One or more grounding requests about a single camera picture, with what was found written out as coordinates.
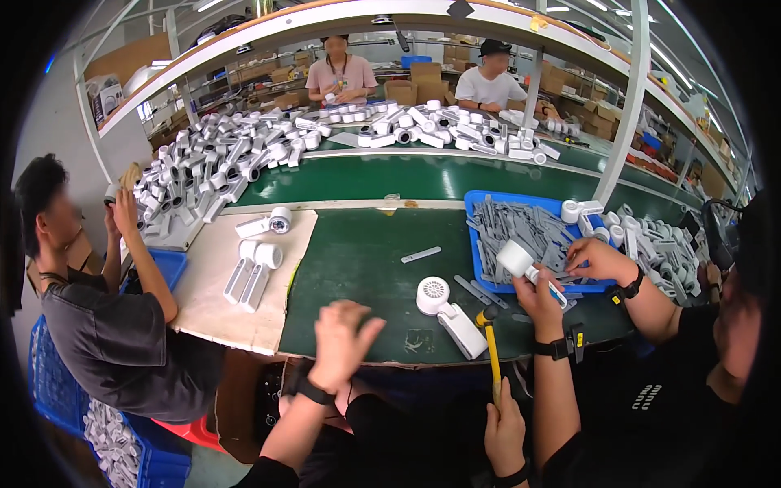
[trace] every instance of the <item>pink t-shirt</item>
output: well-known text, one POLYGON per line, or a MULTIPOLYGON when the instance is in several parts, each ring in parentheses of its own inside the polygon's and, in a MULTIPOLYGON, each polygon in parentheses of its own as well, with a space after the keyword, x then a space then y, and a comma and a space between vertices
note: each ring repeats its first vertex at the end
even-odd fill
MULTIPOLYGON (((332 84, 340 82, 342 91, 377 86, 377 80, 374 79, 374 73, 372 73, 372 65, 361 56, 350 56, 344 67, 343 76, 340 76, 339 69, 336 69, 334 74, 325 59, 315 61, 315 64, 309 67, 309 78, 306 80, 307 88, 319 88, 320 93, 323 93, 332 84)), ((357 97, 353 98, 350 103, 366 103, 366 99, 357 97)))

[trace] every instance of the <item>white t-shirt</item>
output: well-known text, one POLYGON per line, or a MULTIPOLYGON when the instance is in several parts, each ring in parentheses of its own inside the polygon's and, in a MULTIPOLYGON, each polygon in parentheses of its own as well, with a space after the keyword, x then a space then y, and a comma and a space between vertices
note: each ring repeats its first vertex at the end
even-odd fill
POLYGON ((508 98, 526 100, 526 92, 510 73, 502 73, 493 80, 486 80, 475 66, 466 70, 458 79, 455 97, 458 100, 471 100, 477 103, 498 103, 506 109, 508 98))

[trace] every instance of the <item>cardboard sheet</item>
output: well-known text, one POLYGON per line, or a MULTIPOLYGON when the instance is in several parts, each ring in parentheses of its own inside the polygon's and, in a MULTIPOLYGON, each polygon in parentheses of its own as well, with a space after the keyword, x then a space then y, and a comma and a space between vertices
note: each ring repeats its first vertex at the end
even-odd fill
POLYGON ((203 227, 187 252, 187 269, 173 293, 179 304, 179 315, 172 324, 175 330, 228 347, 266 355, 276 353, 287 312, 287 288, 306 254, 317 213, 313 210, 293 212, 290 232, 268 232, 253 237, 278 244, 284 255, 282 266, 272 270, 254 314, 247 313, 239 305, 231 305, 223 297, 225 285, 239 259, 241 239, 234 227, 269 213, 220 216, 213 224, 203 227))

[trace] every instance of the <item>hand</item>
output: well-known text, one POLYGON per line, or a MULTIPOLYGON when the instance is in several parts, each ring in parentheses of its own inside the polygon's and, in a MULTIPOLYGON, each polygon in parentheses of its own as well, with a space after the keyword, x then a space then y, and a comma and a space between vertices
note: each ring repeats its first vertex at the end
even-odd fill
POLYGON ((332 301, 320 309, 315 322, 317 358, 308 376, 313 385, 335 394, 352 377, 385 326, 375 317, 358 330, 361 317, 370 310, 350 300, 332 301))
POLYGON ((722 271, 719 267, 713 264, 713 261, 708 261, 705 265, 705 274, 708 277, 708 283, 711 285, 722 285, 722 271))
POLYGON ((105 224, 105 229, 109 233, 109 240, 119 240, 122 237, 122 233, 119 231, 119 229, 116 228, 116 223, 114 222, 114 209, 106 206, 105 207, 105 217, 103 217, 103 223, 105 224))
POLYGON ((502 107, 498 103, 483 103, 480 108, 482 110, 485 110, 486 112, 493 112, 493 113, 499 113, 502 110, 502 107))
POLYGON ((337 95, 337 103, 347 103, 353 98, 363 95, 363 93, 363 89, 342 91, 337 95))
POLYGON ((601 240, 578 239, 567 251, 566 271, 570 276, 595 280, 616 280, 620 287, 628 287, 637 278, 637 265, 601 240), (580 268, 585 261, 588 266, 580 268))
POLYGON ((523 457, 523 437, 526 423, 523 421, 518 402, 510 395, 510 380, 501 381, 501 418, 493 404, 488 404, 486 424, 486 454, 498 478, 516 474, 526 463, 523 457))
POLYGON ((138 214, 136 211, 136 198, 133 192, 123 188, 116 192, 116 203, 109 203, 114 224, 117 230, 125 237, 138 233, 138 214))
POLYGON ((559 291, 564 291, 564 288, 540 263, 534 263, 534 267, 540 270, 540 274, 537 275, 537 287, 525 276, 520 278, 513 276, 512 286, 515 287, 518 302, 534 322, 534 334, 537 341, 550 343, 563 337, 562 317, 564 312, 551 295, 547 283, 552 282, 559 291))

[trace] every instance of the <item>gray t-shirt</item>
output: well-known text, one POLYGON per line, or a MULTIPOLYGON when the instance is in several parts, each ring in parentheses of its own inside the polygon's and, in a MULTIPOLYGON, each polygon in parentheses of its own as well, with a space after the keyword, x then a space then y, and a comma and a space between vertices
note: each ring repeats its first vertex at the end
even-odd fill
POLYGON ((205 415, 224 348, 166 327, 153 294, 108 293, 102 276, 68 269, 70 284, 41 296, 62 361, 87 393, 144 417, 189 423, 205 415))

